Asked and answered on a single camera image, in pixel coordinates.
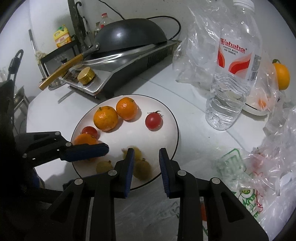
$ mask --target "yellow jug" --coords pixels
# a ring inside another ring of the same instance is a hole
[[[54,33],[54,40],[58,48],[72,42],[69,31],[64,24],[62,27],[59,27],[58,30]]]

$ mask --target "wooden handle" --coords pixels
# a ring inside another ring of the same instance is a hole
[[[53,72],[46,80],[44,80],[41,85],[39,85],[39,89],[45,90],[54,80],[56,80],[59,76],[65,73],[68,69],[73,67],[74,65],[78,64],[80,61],[83,60],[83,55],[79,54],[76,57],[72,58],[61,67],[59,67],[55,72]]]

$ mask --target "gas stove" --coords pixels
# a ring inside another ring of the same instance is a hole
[[[111,98],[114,91],[139,75],[146,69],[163,60],[173,53],[177,42],[167,41],[158,45],[150,44],[121,52],[105,53],[101,56],[90,56],[82,61],[82,64],[72,67],[62,78],[70,86],[92,96],[103,95]],[[77,80],[77,76],[85,67],[91,67],[96,76],[83,85]]]

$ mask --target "tomato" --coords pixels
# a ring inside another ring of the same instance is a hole
[[[145,125],[151,131],[158,129],[163,122],[163,118],[161,114],[158,112],[159,110],[156,112],[150,113],[149,115],[147,115],[145,119]]]
[[[86,133],[90,134],[94,138],[98,138],[98,131],[92,126],[86,126],[82,129],[81,134]]]

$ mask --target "screw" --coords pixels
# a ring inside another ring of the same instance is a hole
[[[179,170],[179,171],[177,172],[177,174],[178,174],[179,176],[185,176],[185,175],[186,175],[186,171],[184,171],[184,170]]]
[[[83,183],[83,180],[82,180],[81,178],[77,178],[77,179],[74,181],[74,183],[75,183],[76,185],[80,185],[80,184]]]
[[[212,183],[214,184],[219,184],[220,183],[220,179],[217,177],[212,178]]]
[[[117,174],[117,171],[116,170],[110,170],[108,171],[108,175],[109,176],[115,176]]]

